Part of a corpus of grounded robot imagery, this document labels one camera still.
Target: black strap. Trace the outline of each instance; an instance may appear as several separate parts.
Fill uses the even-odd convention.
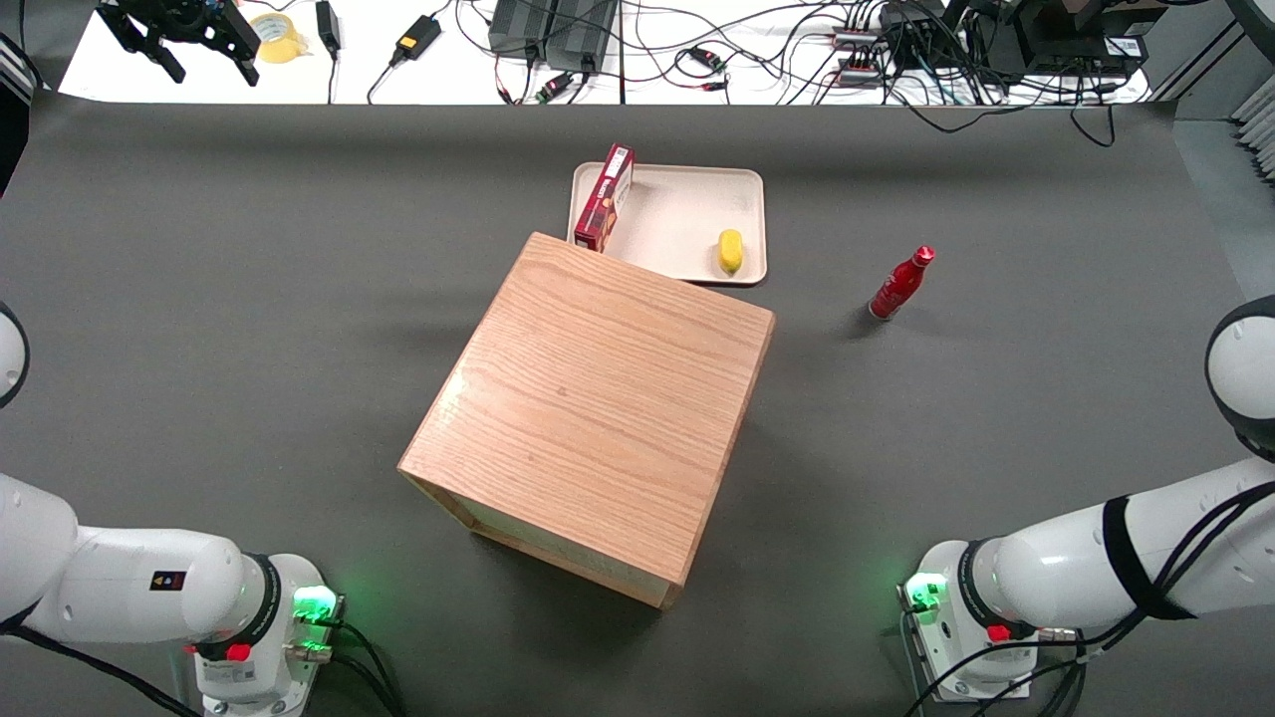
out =
[[[37,605],[40,605],[40,601],[36,601],[34,603],[32,603],[31,607],[28,607],[28,609],[23,610],[22,612],[14,615],[13,617],[9,617],[8,620],[0,623],[0,635],[8,635],[15,628],[18,628],[19,625],[22,625],[27,620],[27,617],[31,617],[31,614],[36,611],[36,606]]]
[[[1127,506],[1127,495],[1113,498],[1103,505],[1103,547],[1107,549],[1107,560],[1116,572],[1116,579],[1133,605],[1146,615],[1156,620],[1195,620],[1195,615],[1170,602],[1164,591],[1146,577],[1146,568],[1133,549],[1133,538],[1128,536],[1128,524],[1125,522]]]

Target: yellow sponge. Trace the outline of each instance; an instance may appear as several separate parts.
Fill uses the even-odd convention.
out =
[[[718,264],[722,270],[734,274],[743,265],[743,235],[725,230],[718,236]]]

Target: green led light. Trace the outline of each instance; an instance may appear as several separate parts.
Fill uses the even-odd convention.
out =
[[[903,589],[918,612],[928,612],[937,609],[938,602],[946,595],[947,578],[935,573],[917,573],[908,579]]]
[[[302,620],[329,620],[337,614],[337,593],[325,586],[297,588],[292,593],[292,615]]]

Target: beige tray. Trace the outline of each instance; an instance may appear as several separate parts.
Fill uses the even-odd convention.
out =
[[[576,167],[567,237],[601,172],[602,162]],[[734,276],[717,262],[718,235],[728,228],[743,235],[743,265]],[[635,165],[629,200],[604,254],[692,283],[756,286],[766,278],[761,176],[751,170]]]

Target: red box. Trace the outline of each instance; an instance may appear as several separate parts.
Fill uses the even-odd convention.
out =
[[[623,144],[612,144],[602,174],[593,185],[593,194],[575,223],[575,245],[593,251],[607,248],[607,239],[620,218],[620,211],[629,199],[634,182],[634,151]]]

